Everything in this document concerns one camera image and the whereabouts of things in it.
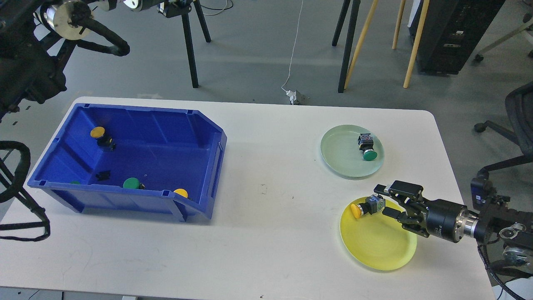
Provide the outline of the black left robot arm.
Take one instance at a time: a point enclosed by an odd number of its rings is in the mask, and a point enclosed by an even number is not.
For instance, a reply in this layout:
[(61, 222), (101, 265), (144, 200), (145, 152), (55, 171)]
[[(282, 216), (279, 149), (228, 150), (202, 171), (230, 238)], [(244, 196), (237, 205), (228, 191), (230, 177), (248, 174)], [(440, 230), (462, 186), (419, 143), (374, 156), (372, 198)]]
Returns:
[(66, 90), (65, 66), (76, 47), (127, 55), (126, 40), (97, 21), (90, 0), (2, 0), (1, 116), (23, 99), (42, 104)]

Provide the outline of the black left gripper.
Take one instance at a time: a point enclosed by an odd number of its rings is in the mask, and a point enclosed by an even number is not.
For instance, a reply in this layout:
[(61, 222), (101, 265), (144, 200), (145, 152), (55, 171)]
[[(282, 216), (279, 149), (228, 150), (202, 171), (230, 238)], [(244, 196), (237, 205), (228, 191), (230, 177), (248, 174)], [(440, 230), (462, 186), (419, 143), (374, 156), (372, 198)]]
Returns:
[(158, 4), (157, 11), (165, 18), (188, 17), (196, 0), (164, 0)]

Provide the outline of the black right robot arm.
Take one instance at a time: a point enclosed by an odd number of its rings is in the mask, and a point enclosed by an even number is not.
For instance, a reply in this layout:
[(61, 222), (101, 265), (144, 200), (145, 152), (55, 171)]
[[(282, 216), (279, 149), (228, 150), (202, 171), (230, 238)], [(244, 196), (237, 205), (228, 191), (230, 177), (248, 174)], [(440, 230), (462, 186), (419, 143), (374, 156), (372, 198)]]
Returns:
[(422, 237), (431, 235), (452, 243), (463, 237), (478, 242), (478, 254), (485, 269), (498, 285), (512, 298), (521, 296), (501, 281), (500, 275), (516, 279), (532, 277), (532, 213), (508, 207), (510, 198), (498, 195), (487, 178), (473, 178), (471, 194), (478, 212), (472, 212), (466, 205), (422, 196), (423, 187), (396, 180), (390, 185), (377, 185), (374, 197), (385, 196), (396, 201), (403, 211), (384, 207), (383, 214), (398, 221), (404, 230)]

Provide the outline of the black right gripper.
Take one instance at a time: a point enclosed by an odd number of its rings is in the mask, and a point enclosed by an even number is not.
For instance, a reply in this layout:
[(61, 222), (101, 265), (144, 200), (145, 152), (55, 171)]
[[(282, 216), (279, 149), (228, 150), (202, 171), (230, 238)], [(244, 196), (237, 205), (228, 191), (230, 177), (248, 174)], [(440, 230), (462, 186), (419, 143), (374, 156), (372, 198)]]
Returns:
[(460, 218), (468, 214), (467, 207), (443, 199), (425, 201), (423, 190), (421, 185), (395, 180), (387, 186), (378, 184), (373, 191), (388, 196), (405, 209), (405, 212), (392, 207), (382, 210), (384, 216), (400, 222), (403, 229), (421, 237), (433, 235), (458, 243), (464, 235)]

